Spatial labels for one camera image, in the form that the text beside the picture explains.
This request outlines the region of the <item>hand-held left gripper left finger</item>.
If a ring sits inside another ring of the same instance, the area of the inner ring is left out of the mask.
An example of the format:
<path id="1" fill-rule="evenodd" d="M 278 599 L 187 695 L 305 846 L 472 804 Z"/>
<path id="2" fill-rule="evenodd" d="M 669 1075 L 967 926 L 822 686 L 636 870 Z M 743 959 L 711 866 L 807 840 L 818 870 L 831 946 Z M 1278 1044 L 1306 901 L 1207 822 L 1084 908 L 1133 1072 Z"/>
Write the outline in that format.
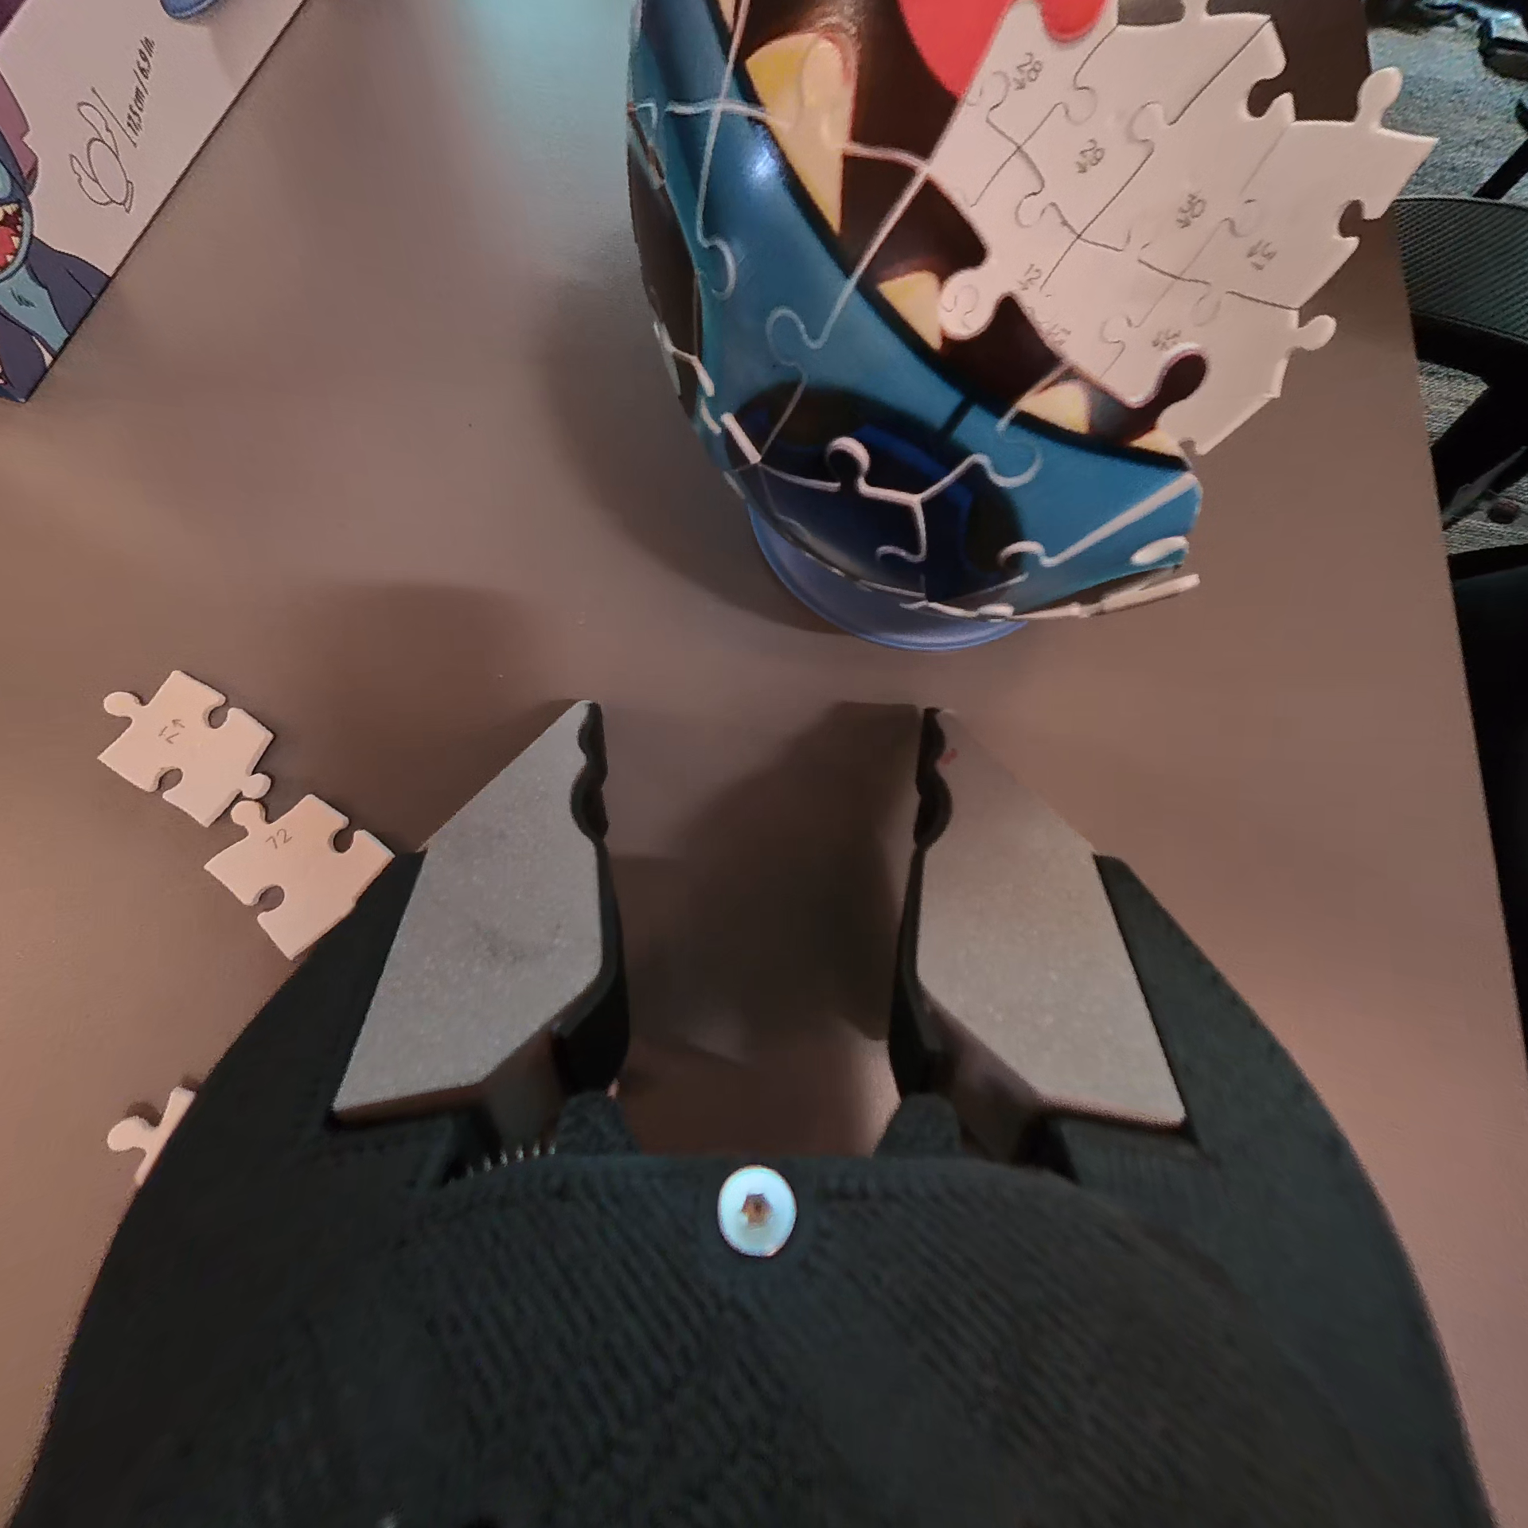
<path id="1" fill-rule="evenodd" d="M 629 1042 L 605 737 L 572 702 L 429 840 L 332 1113 L 545 1130 Z"/>

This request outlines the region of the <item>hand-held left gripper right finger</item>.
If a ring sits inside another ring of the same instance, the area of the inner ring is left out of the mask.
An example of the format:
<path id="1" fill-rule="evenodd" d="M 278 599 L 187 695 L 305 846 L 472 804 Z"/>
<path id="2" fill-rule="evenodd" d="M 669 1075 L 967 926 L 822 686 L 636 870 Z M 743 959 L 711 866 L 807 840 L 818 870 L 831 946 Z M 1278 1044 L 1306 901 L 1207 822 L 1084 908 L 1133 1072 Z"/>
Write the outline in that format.
<path id="1" fill-rule="evenodd" d="M 953 713 L 922 715 L 891 1072 L 978 1150 L 1187 1119 L 1091 844 Z"/>

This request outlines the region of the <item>blue ball stand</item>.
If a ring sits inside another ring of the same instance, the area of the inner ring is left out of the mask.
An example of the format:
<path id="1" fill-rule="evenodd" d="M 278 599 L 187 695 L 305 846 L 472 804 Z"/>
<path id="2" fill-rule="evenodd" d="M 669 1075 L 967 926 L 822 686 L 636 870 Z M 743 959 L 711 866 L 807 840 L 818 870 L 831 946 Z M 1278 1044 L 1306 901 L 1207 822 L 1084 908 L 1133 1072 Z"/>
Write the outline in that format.
<path id="1" fill-rule="evenodd" d="M 898 595 L 844 579 L 822 560 L 794 548 L 749 509 L 753 539 L 774 579 L 814 617 L 869 644 L 907 653 L 958 653 L 991 644 L 1027 626 L 1025 620 L 985 620 L 909 608 Z"/>

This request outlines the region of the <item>puzzle ball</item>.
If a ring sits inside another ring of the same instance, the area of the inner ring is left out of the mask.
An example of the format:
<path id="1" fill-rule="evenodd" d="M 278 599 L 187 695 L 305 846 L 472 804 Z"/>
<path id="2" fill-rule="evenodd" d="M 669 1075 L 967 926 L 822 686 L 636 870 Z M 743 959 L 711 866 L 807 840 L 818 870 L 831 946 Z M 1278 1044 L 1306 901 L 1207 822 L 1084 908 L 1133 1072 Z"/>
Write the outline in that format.
<path id="1" fill-rule="evenodd" d="M 860 586 L 1055 622 L 1187 593 L 1195 458 L 1433 140 L 1293 96 L 1273 18 L 1167 4 L 636 4 L 625 169 L 680 408 Z"/>

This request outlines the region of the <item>white puzzle piece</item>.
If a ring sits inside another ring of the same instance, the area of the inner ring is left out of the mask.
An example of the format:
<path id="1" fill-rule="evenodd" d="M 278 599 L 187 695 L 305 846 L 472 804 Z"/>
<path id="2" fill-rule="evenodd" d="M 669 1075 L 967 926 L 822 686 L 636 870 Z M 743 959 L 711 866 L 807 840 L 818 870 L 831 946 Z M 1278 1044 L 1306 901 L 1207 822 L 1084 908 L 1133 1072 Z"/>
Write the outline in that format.
<path id="1" fill-rule="evenodd" d="M 105 1135 L 107 1150 L 114 1155 L 132 1155 L 136 1159 L 132 1168 L 132 1186 L 136 1190 L 147 1182 L 163 1148 L 172 1139 L 196 1097 L 196 1086 L 176 1084 L 154 1119 L 143 1113 L 130 1113 L 109 1128 Z"/>
<path id="2" fill-rule="evenodd" d="M 163 775 L 178 773 L 165 802 L 210 828 L 238 799 L 261 799 L 272 784 L 256 770 L 272 733 L 238 708 L 212 724 L 221 706 L 223 695 L 181 671 L 163 679 L 147 700 L 110 693 L 101 708 L 127 720 L 127 728 L 100 762 L 150 795 L 160 791 Z"/>
<path id="3" fill-rule="evenodd" d="M 391 850 L 365 830 L 336 848 L 349 819 L 316 795 L 305 795 L 278 817 L 267 817 L 260 800 L 241 799 L 232 804 L 230 819 L 243 839 L 203 868 L 245 906 L 269 890 L 280 891 L 280 902 L 260 911 L 256 922 L 289 961 L 347 919 L 392 860 Z"/>

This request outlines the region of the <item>cartoon print puzzle box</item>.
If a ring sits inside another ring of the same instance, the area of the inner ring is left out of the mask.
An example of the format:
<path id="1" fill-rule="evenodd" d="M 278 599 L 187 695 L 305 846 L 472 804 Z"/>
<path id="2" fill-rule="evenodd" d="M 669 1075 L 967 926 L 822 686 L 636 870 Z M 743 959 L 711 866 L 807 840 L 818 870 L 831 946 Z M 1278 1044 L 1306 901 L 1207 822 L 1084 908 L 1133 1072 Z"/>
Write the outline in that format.
<path id="1" fill-rule="evenodd" d="M 1 4 L 1 397 L 25 402 L 300 2 Z"/>

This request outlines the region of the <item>grey office chair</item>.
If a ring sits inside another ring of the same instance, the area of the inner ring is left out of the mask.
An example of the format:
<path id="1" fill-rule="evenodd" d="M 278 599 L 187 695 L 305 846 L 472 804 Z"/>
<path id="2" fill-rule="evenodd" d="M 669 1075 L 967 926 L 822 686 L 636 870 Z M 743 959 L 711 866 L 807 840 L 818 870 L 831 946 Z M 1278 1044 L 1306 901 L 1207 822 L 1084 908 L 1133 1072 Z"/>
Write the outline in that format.
<path id="1" fill-rule="evenodd" d="M 1440 520 L 1451 528 L 1524 477 L 1526 209 L 1404 197 L 1393 220 L 1418 362 L 1482 386 L 1429 448 Z"/>

